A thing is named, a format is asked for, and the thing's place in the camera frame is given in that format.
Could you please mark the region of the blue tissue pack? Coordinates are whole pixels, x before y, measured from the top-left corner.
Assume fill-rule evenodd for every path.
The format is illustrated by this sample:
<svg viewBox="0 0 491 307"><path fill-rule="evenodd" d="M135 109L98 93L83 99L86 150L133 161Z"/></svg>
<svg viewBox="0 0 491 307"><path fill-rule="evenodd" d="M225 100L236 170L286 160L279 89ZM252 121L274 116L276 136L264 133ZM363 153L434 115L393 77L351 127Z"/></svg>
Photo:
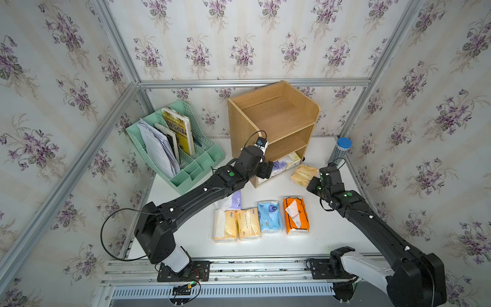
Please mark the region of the blue tissue pack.
<svg viewBox="0 0 491 307"><path fill-rule="evenodd" d="M279 233L283 229L280 203L276 200L258 202L260 230L263 234Z"/></svg>

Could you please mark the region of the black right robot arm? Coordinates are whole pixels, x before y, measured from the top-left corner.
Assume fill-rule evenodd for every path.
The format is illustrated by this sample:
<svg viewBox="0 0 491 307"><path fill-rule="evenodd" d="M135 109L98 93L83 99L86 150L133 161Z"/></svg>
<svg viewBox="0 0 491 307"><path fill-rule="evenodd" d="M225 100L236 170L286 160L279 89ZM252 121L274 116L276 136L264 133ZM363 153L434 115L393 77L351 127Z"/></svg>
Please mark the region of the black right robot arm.
<svg viewBox="0 0 491 307"><path fill-rule="evenodd" d="M314 279L338 281L335 293L339 301L350 299L354 289L347 287L362 279L387 294L394 306L441 306L447 302L443 261L408 243L372 211L358 192L346 190L335 163L321 168L307 190L319 198L320 204L328 205L328 212L337 212L355 225L388 263L378 264L349 246L333 250L327 260L307 260Z"/></svg>

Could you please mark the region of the yellow-green floral tissue pack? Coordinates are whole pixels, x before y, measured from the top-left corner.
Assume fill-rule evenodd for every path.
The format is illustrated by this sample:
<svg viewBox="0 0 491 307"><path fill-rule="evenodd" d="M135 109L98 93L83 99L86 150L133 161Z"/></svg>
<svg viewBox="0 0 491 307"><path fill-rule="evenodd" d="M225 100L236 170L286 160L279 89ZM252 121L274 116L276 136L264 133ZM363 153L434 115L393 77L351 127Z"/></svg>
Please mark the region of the yellow-green floral tissue pack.
<svg viewBox="0 0 491 307"><path fill-rule="evenodd" d="M286 169L289 170L295 166L299 166L302 159L296 152L292 152L285 157Z"/></svg>

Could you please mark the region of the yellow tissue pack with tissue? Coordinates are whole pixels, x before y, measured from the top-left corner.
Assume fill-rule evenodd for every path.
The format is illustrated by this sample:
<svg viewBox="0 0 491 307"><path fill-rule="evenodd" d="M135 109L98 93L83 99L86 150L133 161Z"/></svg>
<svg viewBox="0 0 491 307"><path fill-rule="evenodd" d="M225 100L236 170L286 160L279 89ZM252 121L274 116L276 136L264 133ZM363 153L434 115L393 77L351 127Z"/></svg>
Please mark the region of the yellow tissue pack with tissue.
<svg viewBox="0 0 491 307"><path fill-rule="evenodd" d="M214 212L213 240L216 243L235 242L238 238L237 215L235 211Z"/></svg>

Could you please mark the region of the purple tissue pack shelf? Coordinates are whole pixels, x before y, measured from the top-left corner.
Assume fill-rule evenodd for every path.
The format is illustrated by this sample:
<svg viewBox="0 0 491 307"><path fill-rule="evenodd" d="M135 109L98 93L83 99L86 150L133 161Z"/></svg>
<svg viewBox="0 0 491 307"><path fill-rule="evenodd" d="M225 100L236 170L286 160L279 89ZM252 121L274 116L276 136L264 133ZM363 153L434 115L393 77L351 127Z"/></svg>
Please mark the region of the purple tissue pack shelf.
<svg viewBox="0 0 491 307"><path fill-rule="evenodd" d="M278 160L273 163L273 169L271 172L271 177L274 177L276 175L279 175L280 173L284 172L288 167L288 163L283 161L283 160Z"/></svg>
<svg viewBox="0 0 491 307"><path fill-rule="evenodd" d="M218 200L215 203L216 209L222 211L241 211L242 210L242 195L241 191L236 191L230 196Z"/></svg>

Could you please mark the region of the beige tissue pack shelf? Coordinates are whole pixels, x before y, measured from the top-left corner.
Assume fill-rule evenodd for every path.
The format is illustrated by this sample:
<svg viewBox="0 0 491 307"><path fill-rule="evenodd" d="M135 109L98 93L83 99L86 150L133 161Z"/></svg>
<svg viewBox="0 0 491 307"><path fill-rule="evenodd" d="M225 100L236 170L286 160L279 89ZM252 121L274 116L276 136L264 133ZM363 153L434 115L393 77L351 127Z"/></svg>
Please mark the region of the beige tissue pack shelf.
<svg viewBox="0 0 491 307"><path fill-rule="evenodd" d="M307 187L313 177L319 175L319 169L308 165L300 165L291 175L294 184Z"/></svg>

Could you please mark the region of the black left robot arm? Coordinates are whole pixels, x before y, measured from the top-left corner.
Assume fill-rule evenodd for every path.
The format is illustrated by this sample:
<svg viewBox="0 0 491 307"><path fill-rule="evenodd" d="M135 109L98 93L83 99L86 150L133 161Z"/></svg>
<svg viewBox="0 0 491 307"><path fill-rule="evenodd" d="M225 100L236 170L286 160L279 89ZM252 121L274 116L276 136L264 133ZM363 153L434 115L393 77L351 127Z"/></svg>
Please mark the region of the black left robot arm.
<svg viewBox="0 0 491 307"><path fill-rule="evenodd" d="M243 189L253 177L269 178L274 163L265 159L268 145L259 137L198 187L160 205L150 202L143 206L134 235L149 262L163 263L178 274L189 267L191 258L176 244L174 233L205 207Z"/></svg>

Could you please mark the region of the orange tissue pack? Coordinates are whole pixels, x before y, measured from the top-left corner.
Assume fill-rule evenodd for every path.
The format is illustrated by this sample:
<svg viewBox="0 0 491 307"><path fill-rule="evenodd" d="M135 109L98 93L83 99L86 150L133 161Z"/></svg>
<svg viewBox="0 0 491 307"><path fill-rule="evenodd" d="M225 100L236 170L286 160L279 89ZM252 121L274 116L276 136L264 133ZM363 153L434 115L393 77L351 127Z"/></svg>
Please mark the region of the orange tissue pack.
<svg viewBox="0 0 491 307"><path fill-rule="evenodd" d="M302 198L288 197L283 199L285 226L287 235L308 235L310 223L306 204Z"/></svg>

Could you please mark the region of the purple tissue pack bottom shelf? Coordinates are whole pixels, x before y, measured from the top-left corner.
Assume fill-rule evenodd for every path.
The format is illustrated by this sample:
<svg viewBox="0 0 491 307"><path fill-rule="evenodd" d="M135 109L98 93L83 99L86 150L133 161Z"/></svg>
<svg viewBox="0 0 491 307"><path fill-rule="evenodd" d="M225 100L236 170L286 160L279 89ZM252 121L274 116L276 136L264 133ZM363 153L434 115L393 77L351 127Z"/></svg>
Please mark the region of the purple tissue pack bottom shelf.
<svg viewBox="0 0 491 307"><path fill-rule="evenodd" d="M273 169L271 172L271 177L274 177L276 175L279 175L280 173L284 172L288 167L288 163L283 161L283 160L278 160L273 163Z"/></svg>

